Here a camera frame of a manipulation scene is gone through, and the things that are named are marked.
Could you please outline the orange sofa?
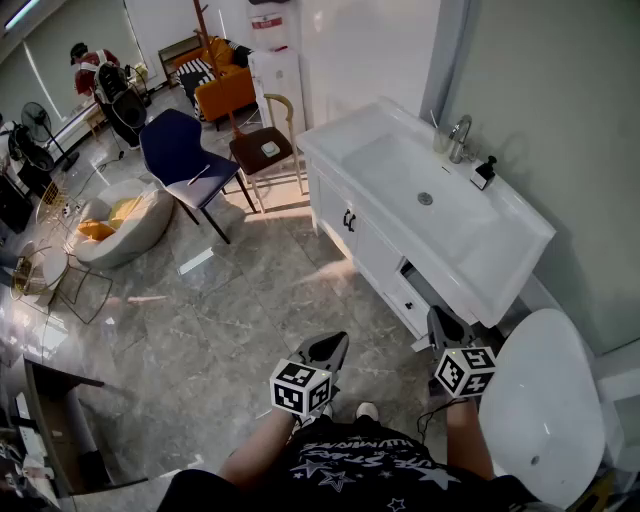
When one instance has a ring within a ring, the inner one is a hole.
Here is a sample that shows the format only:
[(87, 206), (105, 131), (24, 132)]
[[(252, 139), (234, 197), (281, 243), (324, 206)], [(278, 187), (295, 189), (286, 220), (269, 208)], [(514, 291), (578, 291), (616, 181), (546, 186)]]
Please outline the orange sofa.
[(201, 122), (219, 121), (255, 103), (248, 57), (250, 48), (220, 37), (210, 38), (215, 57), (214, 67), (206, 48), (200, 47), (177, 58), (176, 80), (192, 105), (194, 116)]

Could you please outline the chrome faucet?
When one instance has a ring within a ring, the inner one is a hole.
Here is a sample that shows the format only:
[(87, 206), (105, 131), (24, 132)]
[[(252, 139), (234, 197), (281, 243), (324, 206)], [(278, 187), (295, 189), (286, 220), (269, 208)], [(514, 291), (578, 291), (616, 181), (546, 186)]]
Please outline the chrome faucet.
[(452, 149), (449, 155), (451, 163), (459, 164), (466, 157), (466, 139), (472, 126), (472, 117), (464, 114), (453, 126), (449, 139), (452, 141)]

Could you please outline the brown wooden chair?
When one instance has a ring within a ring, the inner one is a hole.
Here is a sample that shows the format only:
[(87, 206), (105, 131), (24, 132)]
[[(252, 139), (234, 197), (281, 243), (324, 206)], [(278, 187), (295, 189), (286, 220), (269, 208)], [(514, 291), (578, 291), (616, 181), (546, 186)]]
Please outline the brown wooden chair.
[[(256, 176), (262, 171), (269, 170), (275, 166), (281, 166), (285, 160), (293, 160), (300, 194), (304, 193), (296, 135), (293, 127), (294, 107), (288, 98), (280, 94), (265, 93), (264, 99), (266, 100), (272, 126), (264, 127), (245, 134), (241, 138), (233, 139), (229, 144), (230, 154), (235, 158), (243, 175), (251, 184), (262, 213), (265, 213), (265, 207), (257, 185)], [(273, 101), (282, 104), (287, 110), (285, 120), (289, 137), (286, 137), (275, 126), (272, 107)], [(280, 148), (280, 153), (272, 158), (267, 158), (261, 150), (261, 145), (268, 141), (274, 141)]]

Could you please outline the navy blue chair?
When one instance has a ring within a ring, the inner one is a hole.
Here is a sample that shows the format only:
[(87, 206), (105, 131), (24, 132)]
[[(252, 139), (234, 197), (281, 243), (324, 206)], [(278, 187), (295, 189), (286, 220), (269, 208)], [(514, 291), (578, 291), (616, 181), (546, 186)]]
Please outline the navy blue chair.
[[(206, 210), (206, 206), (222, 192), (230, 181), (238, 183), (242, 193), (249, 193), (240, 177), (238, 163), (207, 151), (201, 144), (202, 127), (187, 114), (167, 109), (149, 122), (140, 133), (145, 165), (164, 189), (168, 191), (195, 220), (200, 211), (225, 243), (230, 240)], [(187, 186), (205, 165), (208, 172), (192, 186)]]

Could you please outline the beige beanbag chair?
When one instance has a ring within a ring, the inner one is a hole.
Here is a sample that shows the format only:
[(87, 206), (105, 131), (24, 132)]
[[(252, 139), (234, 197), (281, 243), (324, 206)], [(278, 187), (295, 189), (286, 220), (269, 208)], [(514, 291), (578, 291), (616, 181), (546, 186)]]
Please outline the beige beanbag chair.
[(124, 200), (138, 200), (105, 240), (91, 240), (76, 232), (73, 254), (83, 265), (97, 270), (116, 268), (150, 250), (165, 232), (172, 215), (173, 197), (157, 183), (128, 179), (107, 187), (89, 200), (80, 213), (80, 221), (106, 223), (111, 210)]

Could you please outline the person's black star print shirt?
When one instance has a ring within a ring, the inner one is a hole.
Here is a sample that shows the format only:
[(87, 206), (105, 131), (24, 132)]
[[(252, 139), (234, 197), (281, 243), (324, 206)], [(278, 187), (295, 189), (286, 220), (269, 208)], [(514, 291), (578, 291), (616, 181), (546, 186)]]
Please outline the person's black star print shirt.
[(157, 512), (526, 512), (541, 504), (513, 476), (484, 480), (440, 464), (416, 440), (373, 421), (317, 420), (255, 489), (185, 470)]

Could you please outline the black white striped cushion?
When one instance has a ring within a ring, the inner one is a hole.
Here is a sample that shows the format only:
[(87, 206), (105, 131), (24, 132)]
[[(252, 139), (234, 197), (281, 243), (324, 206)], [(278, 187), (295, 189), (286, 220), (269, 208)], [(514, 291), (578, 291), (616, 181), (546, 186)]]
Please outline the black white striped cushion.
[(177, 70), (177, 81), (192, 105), (196, 103), (195, 90), (214, 80), (212, 66), (200, 58), (182, 64)]

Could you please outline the dark desk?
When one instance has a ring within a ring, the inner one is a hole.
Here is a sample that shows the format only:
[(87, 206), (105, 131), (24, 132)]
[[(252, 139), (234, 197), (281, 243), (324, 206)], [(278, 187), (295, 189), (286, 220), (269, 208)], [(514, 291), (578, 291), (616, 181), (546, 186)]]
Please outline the dark desk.
[(108, 463), (78, 398), (100, 380), (23, 357), (0, 377), (0, 481), (34, 512), (62, 512), (61, 501), (146, 483)]

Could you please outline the yellow cushion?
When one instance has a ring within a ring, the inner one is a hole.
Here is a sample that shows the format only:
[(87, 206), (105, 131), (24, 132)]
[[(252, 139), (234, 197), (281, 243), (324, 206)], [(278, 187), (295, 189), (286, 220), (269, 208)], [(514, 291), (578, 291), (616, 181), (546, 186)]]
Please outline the yellow cushion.
[(107, 223), (114, 230), (119, 230), (123, 224), (137, 221), (143, 215), (144, 204), (141, 197), (125, 198), (112, 206)]

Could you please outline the black white soap dispenser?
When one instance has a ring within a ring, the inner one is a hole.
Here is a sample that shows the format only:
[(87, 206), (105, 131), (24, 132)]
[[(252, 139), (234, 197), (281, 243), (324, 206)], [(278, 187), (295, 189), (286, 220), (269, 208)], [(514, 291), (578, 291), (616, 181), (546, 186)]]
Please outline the black white soap dispenser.
[(481, 191), (491, 184), (496, 176), (494, 165), (497, 158), (489, 155), (487, 161), (479, 165), (473, 170), (470, 181)]

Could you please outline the orange cushion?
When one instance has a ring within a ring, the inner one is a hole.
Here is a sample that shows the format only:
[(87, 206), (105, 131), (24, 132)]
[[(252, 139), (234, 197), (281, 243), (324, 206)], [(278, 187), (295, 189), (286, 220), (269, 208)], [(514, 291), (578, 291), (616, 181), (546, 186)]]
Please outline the orange cushion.
[(86, 220), (77, 226), (77, 232), (93, 241), (103, 241), (116, 233), (116, 230), (107, 222)]

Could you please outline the white vanity cabinet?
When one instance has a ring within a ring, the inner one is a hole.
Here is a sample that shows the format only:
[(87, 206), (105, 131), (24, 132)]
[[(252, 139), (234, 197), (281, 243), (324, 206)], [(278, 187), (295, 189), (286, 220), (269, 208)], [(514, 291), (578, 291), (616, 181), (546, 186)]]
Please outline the white vanity cabinet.
[[(411, 332), (416, 352), (429, 346), (427, 315), (432, 306), (453, 311), (470, 326), (479, 325), (470, 312), (446, 303), (427, 277), (422, 252), (346, 178), (314, 157), (307, 161), (307, 176), (314, 229), (327, 234)], [(354, 232), (343, 226), (347, 209), (356, 215)], [(408, 310), (406, 302), (414, 307)]]

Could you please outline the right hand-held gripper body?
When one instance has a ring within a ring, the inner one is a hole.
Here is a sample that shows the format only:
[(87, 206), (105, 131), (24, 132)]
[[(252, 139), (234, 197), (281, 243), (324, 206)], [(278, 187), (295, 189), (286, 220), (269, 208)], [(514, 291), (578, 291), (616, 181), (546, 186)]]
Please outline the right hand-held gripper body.
[(434, 372), (435, 380), (452, 398), (480, 396), (496, 373), (490, 346), (463, 344), (445, 338)]

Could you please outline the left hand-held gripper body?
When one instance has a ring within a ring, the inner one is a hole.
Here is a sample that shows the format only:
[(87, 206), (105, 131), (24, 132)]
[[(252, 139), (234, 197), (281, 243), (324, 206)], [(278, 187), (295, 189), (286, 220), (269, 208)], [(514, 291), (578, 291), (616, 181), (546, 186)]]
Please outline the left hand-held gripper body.
[(340, 391), (338, 376), (337, 344), (299, 347), (270, 376), (271, 404), (299, 418), (318, 417)]

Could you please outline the water bottle with red label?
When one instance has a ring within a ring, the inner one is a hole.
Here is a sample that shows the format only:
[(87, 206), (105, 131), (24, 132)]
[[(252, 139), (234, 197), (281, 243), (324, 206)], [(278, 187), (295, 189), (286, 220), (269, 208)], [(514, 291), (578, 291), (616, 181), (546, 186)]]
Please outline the water bottle with red label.
[(284, 7), (287, 0), (248, 1), (248, 17), (255, 47), (272, 52), (287, 48), (289, 42)]

